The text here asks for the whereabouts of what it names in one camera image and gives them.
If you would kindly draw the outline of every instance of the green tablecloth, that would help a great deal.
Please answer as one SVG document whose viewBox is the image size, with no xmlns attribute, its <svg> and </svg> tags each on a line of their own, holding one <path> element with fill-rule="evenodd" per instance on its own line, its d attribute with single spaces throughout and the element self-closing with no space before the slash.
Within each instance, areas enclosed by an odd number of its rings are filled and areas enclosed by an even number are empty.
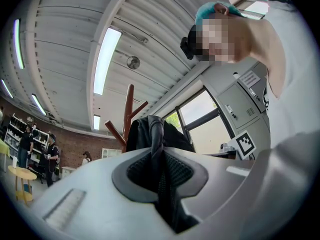
<svg viewBox="0 0 320 240">
<path fill-rule="evenodd" d="M 10 157 L 10 150 L 9 146 L 0 139 L 0 154 L 5 154 Z"/>
</svg>

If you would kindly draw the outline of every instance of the ear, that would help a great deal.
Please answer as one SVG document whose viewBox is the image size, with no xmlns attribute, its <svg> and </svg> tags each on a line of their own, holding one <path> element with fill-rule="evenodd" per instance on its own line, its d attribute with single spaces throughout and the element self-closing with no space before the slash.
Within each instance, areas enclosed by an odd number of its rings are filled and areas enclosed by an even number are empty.
<svg viewBox="0 0 320 240">
<path fill-rule="evenodd" d="M 214 10 L 216 13 L 220 13 L 220 14 L 223 14 L 223 15 L 229 15 L 229 8 L 225 5 L 223 5 L 222 3 L 216 3 L 214 6 L 213 6 Z"/>
</svg>

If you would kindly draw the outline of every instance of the wooden coat rack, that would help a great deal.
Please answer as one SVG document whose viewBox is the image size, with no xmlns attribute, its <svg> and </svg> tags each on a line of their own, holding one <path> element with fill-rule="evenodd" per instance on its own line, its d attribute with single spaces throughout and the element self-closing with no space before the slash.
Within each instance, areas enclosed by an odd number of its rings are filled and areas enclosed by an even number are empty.
<svg viewBox="0 0 320 240">
<path fill-rule="evenodd" d="M 121 145 L 121 152 L 126 152 L 126 146 L 128 141 L 128 135 L 131 127 L 131 120 L 134 118 L 141 110 L 143 110 L 148 102 L 145 101 L 142 103 L 135 111 L 132 111 L 134 103 L 134 91 L 135 87 L 133 84 L 130 84 L 128 87 L 128 92 L 126 94 L 125 109 L 124 109 L 124 118 L 123 118 L 123 136 L 117 131 L 113 123 L 108 120 L 105 122 L 105 126 L 109 129 L 112 135 L 117 139 Z"/>
</svg>

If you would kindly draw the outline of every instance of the locker vent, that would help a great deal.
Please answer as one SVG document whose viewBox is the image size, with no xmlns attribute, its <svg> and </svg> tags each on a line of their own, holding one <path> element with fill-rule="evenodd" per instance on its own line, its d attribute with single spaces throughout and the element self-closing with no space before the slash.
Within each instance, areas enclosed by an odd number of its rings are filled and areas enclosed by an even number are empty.
<svg viewBox="0 0 320 240">
<path fill-rule="evenodd" d="M 255 113 L 255 111 L 252 107 L 250 109 L 248 109 L 246 112 L 249 115 L 249 117 L 251 117 Z"/>
</svg>

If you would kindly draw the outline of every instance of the white t-shirt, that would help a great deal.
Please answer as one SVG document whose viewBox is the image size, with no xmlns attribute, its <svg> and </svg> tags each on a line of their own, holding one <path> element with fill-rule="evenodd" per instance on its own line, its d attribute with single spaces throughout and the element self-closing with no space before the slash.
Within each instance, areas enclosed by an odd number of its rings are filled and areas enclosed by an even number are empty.
<svg viewBox="0 0 320 240">
<path fill-rule="evenodd" d="M 86 165 L 87 163 L 89 163 L 89 158 L 88 158 L 88 159 L 84 158 L 84 159 L 82 160 L 82 165 L 84 166 L 84 165 Z"/>
<path fill-rule="evenodd" d="M 280 97 L 275 97 L 269 81 L 266 85 L 273 148 L 296 134 L 320 130 L 320 53 L 308 25 L 294 7 L 269 2 L 264 18 L 278 34 L 285 54 Z"/>
</svg>

